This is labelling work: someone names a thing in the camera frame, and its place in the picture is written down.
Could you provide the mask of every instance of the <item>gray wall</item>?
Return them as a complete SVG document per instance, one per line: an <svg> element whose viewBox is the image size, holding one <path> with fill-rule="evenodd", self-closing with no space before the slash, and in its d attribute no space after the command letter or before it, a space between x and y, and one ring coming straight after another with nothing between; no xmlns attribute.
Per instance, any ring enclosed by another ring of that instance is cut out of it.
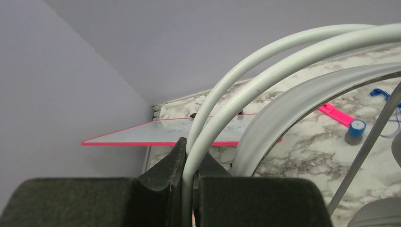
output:
<svg viewBox="0 0 401 227"><path fill-rule="evenodd" d="M80 142L149 121L149 103L43 1L0 5L0 212L25 179L139 175L144 148Z"/></svg>
<svg viewBox="0 0 401 227"><path fill-rule="evenodd" d="M247 55L298 31L401 22L401 0L45 2L152 104L210 89Z"/></svg>

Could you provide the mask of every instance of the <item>pink marker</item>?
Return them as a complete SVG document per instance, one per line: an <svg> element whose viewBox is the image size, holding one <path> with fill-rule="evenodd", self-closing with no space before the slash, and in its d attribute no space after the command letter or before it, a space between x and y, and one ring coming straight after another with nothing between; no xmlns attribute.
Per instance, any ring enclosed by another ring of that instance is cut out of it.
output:
<svg viewBox="0 0 401 227"><path fill-rule="evenodd" d="M353 117L338 110L335 106L331 105L330 103L322 105L321 107L318 108L318 110L347 127L349 127L351 122L354 120Z"/></svg>

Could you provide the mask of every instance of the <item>blue cylinder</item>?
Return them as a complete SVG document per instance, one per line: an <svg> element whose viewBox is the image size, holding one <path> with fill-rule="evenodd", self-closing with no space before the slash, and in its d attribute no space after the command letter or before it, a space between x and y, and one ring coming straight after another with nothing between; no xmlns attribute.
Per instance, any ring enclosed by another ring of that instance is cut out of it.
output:
<svg viewBox="0 0 401 227"><path fill-rule="evenodd" d="M366 123L363 120L353 120L348 128L348 135L354 138L361 138L366 129Z"/></svg>

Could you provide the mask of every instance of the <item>pink-framed whiteboard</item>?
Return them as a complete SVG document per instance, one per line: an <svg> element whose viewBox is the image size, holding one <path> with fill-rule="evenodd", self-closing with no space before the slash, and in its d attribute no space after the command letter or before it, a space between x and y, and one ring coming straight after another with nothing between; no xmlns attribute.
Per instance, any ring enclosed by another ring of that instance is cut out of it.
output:
<svg viewBox="0 0 401 227"><path fill-rule="evenodd" d="M256 114L236 116L219 134L213 146L236 146ZM156 120L97 136L81 142L86 146L174 146L180 137L188 137L193 119Z"/></svg>

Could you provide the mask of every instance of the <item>marble surface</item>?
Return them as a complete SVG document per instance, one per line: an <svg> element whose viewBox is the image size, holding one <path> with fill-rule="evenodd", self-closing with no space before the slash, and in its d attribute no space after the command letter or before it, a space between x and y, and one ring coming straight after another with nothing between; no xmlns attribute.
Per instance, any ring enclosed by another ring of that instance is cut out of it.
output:
<svg viewBox="0 0 401 227"><path fill-rule="evenodd" d="M276 84L250 103L244 112L247 114L257 113L281 93L316 76L359 65L396 61L401 61L401 47L319 62ZM391 79L367 85L348 92L332 100L331 103L351 116L363 119L373 125L384 106L384 99L370 97L370 91L379 87L392 92L400 81L401 79ZM240 90L245 82L239 83L227 91L211 115L215 114L236 91ZM205 100L205 95L162 104L160 118L188 117L191 113L198 111ZM309 179L321 190L328 204L361 146L346 144L343 139L346 131L345 126L315 111L289 130L283 141L276 145L259 165L255 176ZM355 212L371 201L401 196L401 168L392 157L391 141L379 138L376 142L331 217L335 227L345 227ZM151 166L165 157L170 149L170 147L152 147ZM216 160L229 169L235 147L211 147L209 151Z"/></svg>

